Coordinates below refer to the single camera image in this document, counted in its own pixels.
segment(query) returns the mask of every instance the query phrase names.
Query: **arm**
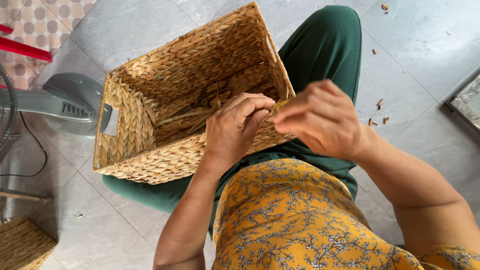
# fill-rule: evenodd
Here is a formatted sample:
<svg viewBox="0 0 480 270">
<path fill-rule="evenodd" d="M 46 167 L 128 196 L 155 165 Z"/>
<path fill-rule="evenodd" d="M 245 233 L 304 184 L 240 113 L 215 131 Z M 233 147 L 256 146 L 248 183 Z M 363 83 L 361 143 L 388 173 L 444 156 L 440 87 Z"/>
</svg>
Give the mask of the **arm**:
<svg viewBox="0 0 480 270">
<path fill-rule="evenodd" d="M 218 181 L 252 146 L 269 112 L 257 111 L 244 125 L 247 116 L 274 104 L 263 94 L 242 93 L 208 118 L 204 156 L 160 235 L 154 270 L 205 268 L 203 248 Z"/>
<path fill-rule="evenodd" d="M 480 231 L 463 197 L 432 166 L 359 123 L 349 96 L 330 80 L 310 83 L 275 123 L 313 152 L 358 163 L 393 204 L 410 252 L 439 244 L 480 250 Z"/>
</svg>

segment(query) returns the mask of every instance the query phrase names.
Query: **scissors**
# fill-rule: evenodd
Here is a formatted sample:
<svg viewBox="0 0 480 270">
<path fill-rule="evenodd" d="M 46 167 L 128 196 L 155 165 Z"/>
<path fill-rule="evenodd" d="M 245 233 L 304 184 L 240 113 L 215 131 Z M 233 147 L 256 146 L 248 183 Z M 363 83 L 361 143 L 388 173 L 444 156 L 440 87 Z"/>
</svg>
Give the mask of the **scissors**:
<svg viewBox="0 0 480 270">
<path fill-rule="evenodd" d="M 181 108 L 178 112 L 172 114 L 169 118 L 182 115 L 182 114 L 184 114 L 184 113 L 187 113 L 187 112 L 190 111 L 191 109 L 195 109 L 195 108 L 198 108 L 198 107 L 209 107 L 210 102 L 211 102 L 213 99 L 216 98 L 216 95 L 211 96 L 212 94 L 215 94 L 215 93 L 216 93 L 216 90 L 207 92 L 206 89 L 207 89 L 210 85 L 216 83 L 217 81 L 218 81 L 218 80 L 211 81 L 210 83 L 208 83 L 207 85 L 205 85 L 204 87 L 202 87 L 202 90 L 200 91 L 200 94 L 198 94 L 198 97 L 197 97 L 197 99 L 196 99 L 194 102 L 192 102 L 192 103 L 190 103 L 189 105 Z M 224 86 L 222 86 L 222 87 L 220 87 L 220 88 L 218 89 L 219 94 L 225 93 L 225 92 L 228 90 L 227 86 L 228 86 L 228 80 L 227 80 L 227 83 L 226 83 Z M 232 96 L 232 91 L 230 91 L 230 94 L 228 95 L 227 98 L 230 98 L 231 96 Z"/>
</svg>

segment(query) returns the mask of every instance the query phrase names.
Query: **power cord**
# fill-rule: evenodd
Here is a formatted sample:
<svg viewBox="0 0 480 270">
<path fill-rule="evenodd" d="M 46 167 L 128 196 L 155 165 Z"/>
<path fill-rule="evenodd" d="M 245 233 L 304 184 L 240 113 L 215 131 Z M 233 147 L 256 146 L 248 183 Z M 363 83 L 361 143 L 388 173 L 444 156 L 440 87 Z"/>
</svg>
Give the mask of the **power cord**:
<svg viewBox="0 0 480 270">
<path fill-rule="evenodd" d="M 38 143 L 38 145 L 40 146 L 40 148 L 42 148 L 42 151 L 43 153 L 45 154 L 45 163 L 43 163 L 43 166 L 42 168 L 35 174 L 33 175 L 19 175 L 19 174 L 0 174 L 0 176 L 23 176 L 23 177 L 32 177 L 32 176 L 36 176 L 37 174 L 39 174 L 43 168 L 45 168 L 45 165 L 47 164 L 47 159 L 48 159 L 48 156 L 47 156 L 47 152 L 45 151 L 45 149 L 43 148 L 42 144 L 40 143 L 40 141 L 35 137 L 35 135 L 33 135 L 33 133 L 30 131 L 30 129 L 28 129 L 28 126 L 27 124 L 25 123 L 25 119 L 24 119 L 24 115 L 22 114 L 22 112 L 20 112 L 20 116 L 22 117 L 22 121 L 24 122 L 24 126 L 25 128 L 28 130 L 28 132 L 30 132 L 30 134 L 33 136 L 33 138 L 35 138 L 36 142 Z"/>
</svg>

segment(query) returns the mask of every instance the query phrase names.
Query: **electric fan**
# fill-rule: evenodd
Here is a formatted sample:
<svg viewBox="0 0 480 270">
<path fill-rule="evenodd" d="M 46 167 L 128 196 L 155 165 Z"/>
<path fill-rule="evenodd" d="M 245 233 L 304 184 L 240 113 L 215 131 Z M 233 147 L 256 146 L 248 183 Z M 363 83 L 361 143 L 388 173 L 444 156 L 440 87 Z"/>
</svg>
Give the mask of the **electric fan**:
<svg viewBox="0 0 480 270">
<path fill-rule="evenodd" d="M 50 77 L 42 90 L 21 90 L 1 69 L 0 145 L 4 145 L 15 121 L 16 111 L 42 114 L 42 119 L 58 133 L 75 139 L 95 139 L 103 87 L 77 73 L 59 73 Z M 104 105 L 100 132 L 104 132 L 111 106 Z"/>
</svg>

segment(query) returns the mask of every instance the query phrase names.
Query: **green pants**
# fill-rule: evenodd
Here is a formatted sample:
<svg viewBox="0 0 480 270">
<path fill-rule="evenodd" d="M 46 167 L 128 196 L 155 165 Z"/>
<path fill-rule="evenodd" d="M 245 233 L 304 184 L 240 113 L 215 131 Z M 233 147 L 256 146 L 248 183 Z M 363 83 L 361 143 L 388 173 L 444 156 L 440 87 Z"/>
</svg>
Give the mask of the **green pants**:
<svg viewBox="0 0 480 270">
<path fill-rule="evenodd" d="M 327 6 L 313 13 L 288 39 L 279 51 L 295 92 L 312 81 L 331 79 L 355 103 L 360 75 L 360 20 L 353 9 Z M 296 158 L 307 162 L 342 181 L 353 198 L 357 182 L 348 172 L 356 166 L 352 161 L 339 160 L 312 153 L 300 140 L 251 154 L 226 172 L 218 184 L 209 226 L 212 235 L 218 200 L 228 180 L 244 167 L 269 160 Z M 112 191 L 141 204 L 171 213 L 181 199 L 192 176 L 163 184 L 137 183 L 104 175 L 103 182 Z"/>
</svg>

